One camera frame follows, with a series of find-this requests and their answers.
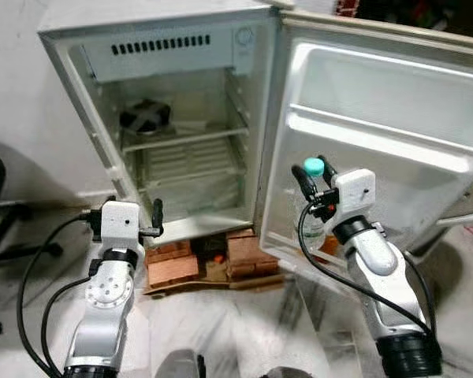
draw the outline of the mini fridge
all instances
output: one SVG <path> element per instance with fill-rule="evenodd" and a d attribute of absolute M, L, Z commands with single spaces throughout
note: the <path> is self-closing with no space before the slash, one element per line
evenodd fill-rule
<path fill-rule="evenodd" d="M 164 201 L 154 243 L 254 225 L 303 266 L 290 169 L 318 154 L 375 172 L 400 248 L 473 182 L 472 38 L 251 0 L 57 0 L 39 36 L 119 198 Z M 144 100 L 150 135 L 121 124 Z"/>

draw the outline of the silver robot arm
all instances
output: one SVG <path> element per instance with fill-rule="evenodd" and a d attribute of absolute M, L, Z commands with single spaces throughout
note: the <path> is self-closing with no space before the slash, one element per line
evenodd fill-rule
<path fill-rule="evenodd" d="M 126 317 L 133 305 L 133 277 L 145 255 L 141 236 L 162 234 L 162 203 L 155 201 L 153 227 L 139 230 L 135 203 L 106 202 L 102 207 L 99 259 L 86 286 L 86 309 L 65 362 L 64 377 L 117 376 L 125 347 Z"/>
<path fill-rule="evenodd" d="M 385 239 L 380 224 L 370 224 L 366 219 L 375 202 L 375 174 L 368 169 L 338 174 L 323 156 L 307 159 L 304 168 L 293 166 L 292 174 L 311 206 L 309 214 L 324 222 L 333 219 L 331 228 L 344 246 L 352 287 L 375 293 L 409 315 L 397 312 L 375 295 L 360 296 L 385 374 L 403 378 L 441 375 L 441 350 L 435 335 L 423 323 L 419 302 L 405 276 L 403 254 Z M 318 192 L 313 176 L 322 176 L 330 189 Z M 311 262 L 326 272 L 326 268 Z"/>

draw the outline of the teal bottle cap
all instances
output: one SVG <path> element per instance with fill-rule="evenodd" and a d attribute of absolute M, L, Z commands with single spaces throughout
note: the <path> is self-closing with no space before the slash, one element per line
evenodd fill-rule
<path fill-rule="evenodd" d="M 310 176 L 319 177 L 324 173 L 324 161 L 316 157 L 309 157 L 303 163 L 303 168 Z"/>

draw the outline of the black cable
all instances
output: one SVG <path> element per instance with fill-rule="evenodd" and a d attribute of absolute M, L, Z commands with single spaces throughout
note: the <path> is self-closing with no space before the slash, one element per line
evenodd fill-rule
<path fill-rule="evenodd" d="M 33 269 L 33 266 L 37 262 L 40 257 L 40 254 L 43 252 L 44 248 L 54 239 L 54 237 L 66 226 L 69 224 L 80 221 L 80 216 L 74 217 L 63 224 L 60 224 L 56 227 L 54 231 L 47 237 L 44 244 L 35 252 L 35 255 L 30 260 L 26 270 L 24 271 L 23 279 L 20 282 L 19 289 L 17 292 L 17 301 L 16 301 L 16 319 L 17 319 L 17 329 L 19 330 L 19 336 L 21 338 L 21 342 L 23 343 L 23 347 L 30 355 L 32 360 L 50 377 L 50 378 L 60 378 L 61 375 L 58 375 L 55 371 L 53 371 L 46 363 L 40 358 L 40 356 L 35 352 L 33 346 L 30 344 L 28 340 L 28 336 L 26 335 L 26 331 L 24 329 L 24 318 L 23 318 L 23 297 L 24 297 L 24 287 L 26 286 L 26 281 L 28 280 L 28 276 Z"/>
<path fill-rule="evenodd" d="M 417 266 L 413 262 L 413 260 L 406 255 L 405 252 L 402 252 L 404 260 L 410 265 L 414 274 L 419 279 L 419 283 L 421 288 L 423 289 L 424 295 L 426 296 L 426 303 L 427 303 L 427 312 L 429 313 L 429 322 L 431 327 L 431 332 L 433 332 L 434 337 L 436 338 L 437 331 L 436 331 L 436 313 L 434 311 L 434 300 L 429 287 L 427 286 L 427 282 L 424 279 L 422 273 L 417 269 Z"/>
<path fill-rule="evenodd" d="M 47 345 L 47 322 L 49 320 L 49 312 L 54 302 L 56 302 L 56 299 L 58 299 L 61 294 L 63 294 L 68 289 L 71 289 L 72 287 L 83 284 L 84 282 L 88 282 L 90 279 L 91 277 L 86 277 L 65 285 L 64 287 L 56 291 L 52 297 L 50 297 L 49 302 L 47 303 L 46 308 L 44 309 L 44 314 L 42 316 L 42 327 L 40 329 L 40 342 L 42 343 L 42 352 L 44 353 L 44 357 L 46 358 L 47 364 L 54 372 L 59 374 L 59 376 L 61 376 L 61 373 L 56 367 L 53 359 L 51 358 L 49 346 Z"/>
<path fill-rule="evenodd" d="M 367 295 L 368 297 L 374 299 L 375 301 L 379 301 L 383 303 L 384 305 L 390 307 L 394 311 L 398 312 L 399 314 L 403 315 L 404 317 L 408 318 L 410 321 L 414 322 L 417 324 L 422 330 L 427 335 L 432 335 L 431 330 L 425 325 L 418 317 L 413 315 L 412 313 L 409 313 L 406 309 L 403 309 L 402 307 L 398 306 L 396 303 L 391 302 L 390 300 L 382 297 L 381 295 L 378 295 L 377 293 L 367 290 L 365 287 L 362 287 L 358 285 L 357 283 L 352 282 L 351 280 L 347 280 L 342 276 L 337 275 L 335 272 L 331 272 L 329 269 L 325 268 L 324 266 L 320 265 L 311 255 L 310 252 L 308 252 L 308 248 L 305 245 L 304 241 L 304 235 L 303 235 L 303 227 L 304 227 L 304 222 L 305 222 L 305 217 L 308 214 L 308 210 L 314 205 L 313 202 L 309 202 L 303 211 L 301 212 L 300 215 L 300 220 L 298 221 L 298 240 L 300 241 L 300 246 L 301 246 L 301 251 L 307 258 L 307 260 L 318 270 L 320 270 L 322 273 L 326 274 L 328 277 L 340 282 L 341 284 L 344 284 L 346 286 L 351 287 L 354 290 L 357 290 L 359 293 L 362 293 L 364 295 Z"/>

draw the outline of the white wall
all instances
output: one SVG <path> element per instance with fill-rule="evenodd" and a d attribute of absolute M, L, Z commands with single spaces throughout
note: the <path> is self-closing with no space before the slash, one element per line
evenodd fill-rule
<path fill-rule="evenodd" d="M 35 30 L 48 0 L 0 0 L 0 156 L 6 201 L 112 191 Z"/>

